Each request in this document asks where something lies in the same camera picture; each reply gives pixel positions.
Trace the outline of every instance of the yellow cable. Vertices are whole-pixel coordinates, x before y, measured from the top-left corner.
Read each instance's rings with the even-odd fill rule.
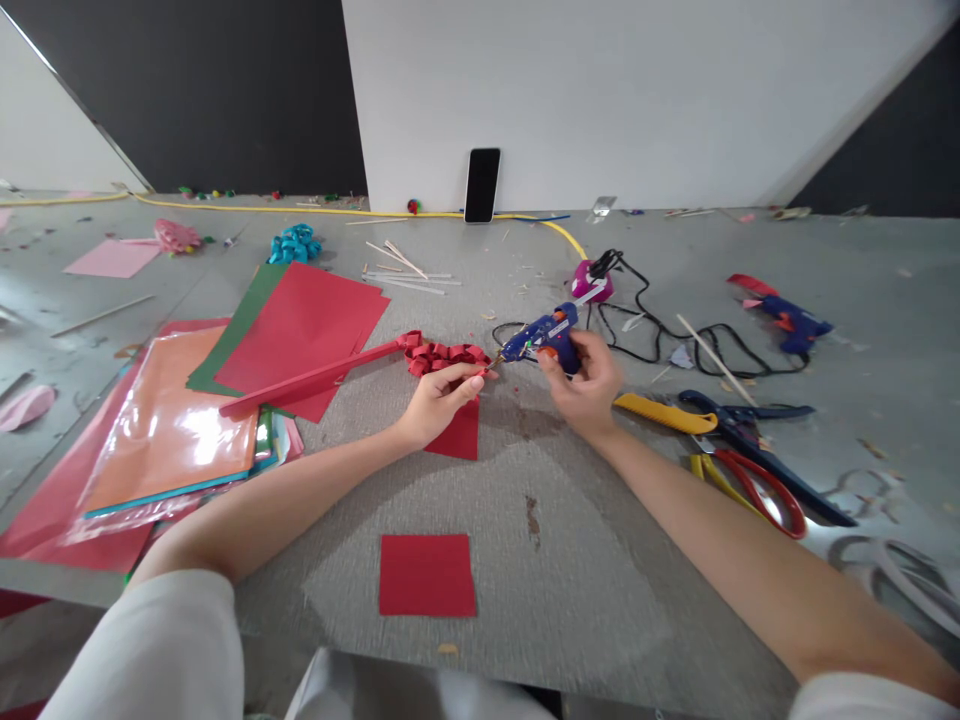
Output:
[[[220,210],[223,212],[283,212],[283,213],[322,213],[325,215],[366,215],[368,217],[400,217],[400,218],[413,218],[413,217],[452,217],[462,219],[463,215],[460,213],[420,213],[419,215],[411,215],[410,213],[375,213],[369,212],[367,210],[334,210],[332,208],[303,208],[303,207],[239,207],[235,205],[198,205],[196,203],[186,204],[186,203],[171,203],[164,202],[163,200],[148,200],[142,195],[136,195],[134,193],[117,193],[116,195],[105,195],[104,197],[89,197],[89,198],[57,198],[54,200],[21,200],[16,202],[0,202],[0,207],[27,207],[30,205],[69,205],[75,203],[88,203],[88,202],[106,202],[108,200],[122,200],[126,197],[133,195],[137,200],[142,203],[147,203],[148,205],[158,205],[160,207],[177,207],[184,208],[186,210]],[[530,215],[494,215],[494,220],[536,220],[537,218]],[[587,254],[583,251],[583,248],[580,246],[580,243],[569,232],[564,230],[562,227],[552,222],[541,222],[541,225],[544,225],[551,230],[554,230],[560,235],[562,235],[570,245],[573,246],[573,249],[576,251],[577,255],[580,256],[581,260],[587,259]]]
[[[164,202],[163,200],[149,200],[142,195],[134,195],[134,197],[142,203],[147,203],[148,205],[158,205],[160,207],[177,207],[185,208],[187,210],[220,210],[223,212],[283,212],[283,213],[321,213],[325,215],[366,215],[368,217],[401,217],[401,218],[414,218],[414,217],[452,217],[463,219],[463,215],[460,213],[420,213],[418,215],[411,215],[410,213],[375,213],[368,210],[333,210],[328,208],[305,208],[305,207],[270,207],[270,208],[252,208],[252,207],[238,207],[235,205],[199,205],[197,203],[187,204],[187,203],[171,203]],[[494,220],[536,220],[537,218],[531,217],[530,215],[494,215]],[[576,250],[577,255],[580,256],[581,260],[587,259],[587,254],[583,251],[583,248],[580,246],[580,243],[569,232],[564,230],[562,227],[552,222],[542,222],[541,225],[545,225],[551,230],[555,230],[560,233],[568,243],[573,246],[573,249]]]
[[[74,203],[84,202],[106,202],[107,200],[123,200],[129,197],[130,193],[117,193],[116,195],[104,195],[103,197],[92,198],[55,198],[53,200],[16,200],[12,202],[0,202],[0,207],[25,207],[28,205],[72,205]]]

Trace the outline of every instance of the black wall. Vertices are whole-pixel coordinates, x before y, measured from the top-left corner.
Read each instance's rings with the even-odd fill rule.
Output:
[[[790,203],[837,215],[960,217],[960,23]]]
[[[340,0],[2,4],[156,190],[366,193]]]

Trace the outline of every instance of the gray table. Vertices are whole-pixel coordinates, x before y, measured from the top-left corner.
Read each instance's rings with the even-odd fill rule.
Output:
[[[73,222],[84,215],[94,221]],[[103,232],[149,235],[157,217],[190,222],[218,237],[245,229],[234,248],[160,258],[129,281],[60,274]],[[696,326],[729,322],[772,364],[785,366],[769,323],[745,313],[724,282],[737,271],[768,281],[833,322],[845,342],[822,342],[807,372],[751,388],[761,403],[811,404],[819,412],[771,422],[765,430],[780,457],[818,489],[833,487],[854,468],[893,468],[908,478],[910,502],[898,509],[899,524],[881,516],[852,532],[814,526],[805,544],[826,556],[848,539],[855,557],[859,538],[894,537],[956,565],[960,483],[950,472],[950,443],[960,404],[953,371],[960,352],[953,318],[960,224],[812,218],[741,225],[720,213],[670,221],[660,213],[615,213],[590,225],[584,217],[577,213],[563,224],[591,256],[608,247],[625,250],[653,283],[645,304],[672,327],[679,327],[677,312]],[[425,269],[463,281],[444,288],[443,297],[386,287],[393,302],[368,346],[419,327],[449,344],[472,339],[492,351],[492,326],[530,319],[563,300],[574,264],[559,235],[520,223],[466,227],[423,219],[346,227],[342,218],[326,216],[201,213],[133,201],[82,212],[18,211],[0,244],[16,248],[23,238],[29,244],[44,226],[58,231],[33,249],[0,255],[0,305],[22,318],[10,343],[16,352],[3,354],[0,378],[12,379],[29,364],[40,380],[58,384],[61,399],[29,431],[0,437],[0,456],[7,460],[2,483],[12,495],[0,523],[12,519],[69,447],[82,426],[78,410],[89,415],[93,398],[121,365],[112,357],[116,349],[142,342],[166,319],[229,314],[268,239],[298,221],[312,224],[324,239],[320,264],[346,277],[358,278],[364,262],[381,260],[364,240],[389,238]],[[510,234],[501,241],[506,227]],[[639,283],[619,275],[615,282],[618,301],[629,304]],[[96,309],[151,292],[156,300],[60,344],[44,339]],[[481,317],[491,312],[496,321]],[[623,320],[613,320],[623,344],[649,354],[652,326],[641,323],[623,334]],[[93,347],[102,337],[108,340]],[[675,346],[665,342],[665,356]],[[728,359],[744,366],[733,351]],[[663,366],[622,360],[627,389],[689,387],[739,404],[716,379],[693,371],[673,369],[650,388]],[[401,413],[414,382],[396,358],[351,373],[321,423],[298,422],[308,451],[385,427]],[[619,421],[670,457],[691,451],[676,433],[632,417]],[[882,448],[888,460],[873,458],[858,438]],[[530,499],[536,501],[536,536]],[[850,495],[839,501],[850,509],[860,504]],[[477,618],[379,616],[379,538],[405,533],[470,535]],[[0,586],[98,605],[109,604],[120,589],[108,574],[17,561],[0,561]],[[901,609],[948,656],[960,657],[952,641],[908,607]],[[237,612],[247,632],[693,715],[783,716],[795,689],[625,486],[563,425],[530,365],[507,367],[484,391],[478,462],[420,453],[371,477],[243,583]],[[441,643],[457,645],[459,656],[440,655]]]

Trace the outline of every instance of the white wall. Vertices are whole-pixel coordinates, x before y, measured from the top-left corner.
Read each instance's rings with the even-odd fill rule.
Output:
[[[0,178],[24,190],[145,190],[2,12]]]
[[[370,199],[499,210],[752,206],[810,178],[953,0],[343,0]]]

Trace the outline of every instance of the smartphone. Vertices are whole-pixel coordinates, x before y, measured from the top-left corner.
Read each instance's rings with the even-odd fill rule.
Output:
[[[474,148],[470,151],[467,201],[463,211],[465,222],[487,223],[493,220],[499,174],[500,148]]]

